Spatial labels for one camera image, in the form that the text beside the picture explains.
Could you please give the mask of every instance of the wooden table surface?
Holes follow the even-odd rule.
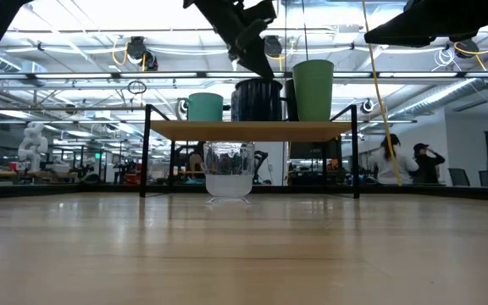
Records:
[[[0,199],[0,304],[488,304],[488,202]]]

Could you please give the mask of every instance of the white shirt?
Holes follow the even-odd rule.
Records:
[[[419,165],[413,160],[411,154],[406,154],[399,146],[394,146],[396,154],[396,164],[398,164],[398,171],[402,178],[403,184],[412,184],[412,177],[409,172],[413,172],[419,169]],[[382,147],[375,151],[370,158],[370,165],[372,169],[378,167],[378,182],[386,185],[397,184],[397,175],[391,158],[385,160],[385,149]]]

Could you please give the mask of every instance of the black jacket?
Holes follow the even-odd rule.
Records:
[[[435,152],[434,155],[435,158],[429,157],[426,154],[415,156],[415,162],[419,165],[419,169],[412,173],[413,183],[438,183],[436,165],[443,164],[446,160]]]

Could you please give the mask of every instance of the wooden shelf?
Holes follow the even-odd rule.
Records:
[[[150,128],[172,141],[329,141],[351,129],[346,122],[152,121]]]

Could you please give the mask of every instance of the woman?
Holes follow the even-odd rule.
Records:
[[[418,143],[413,147],[415,161],[419,165],[419,170],[412,174],[413,183],[438,183],[438,174],[436,173],[436,165],[443,164],[446,160],[429,148],[428,145]],[[427,152],[435,155],[435,158],[429,157]]]
[[[374,177],[381,184],[397,184],[397,174],[393,163],[393,160],[395,160],[402,183],[412,184],[412,178],[409,173],[418,170],[418,164],[413,161],[411,156],[402,152],[402,149],[400,149],[401,143],[397,135],[391,134],[391,144],[393,146],[394,157],[391,156],[387,137],[381,142],[380,149],[372,155],[370,163],[374,169]]]

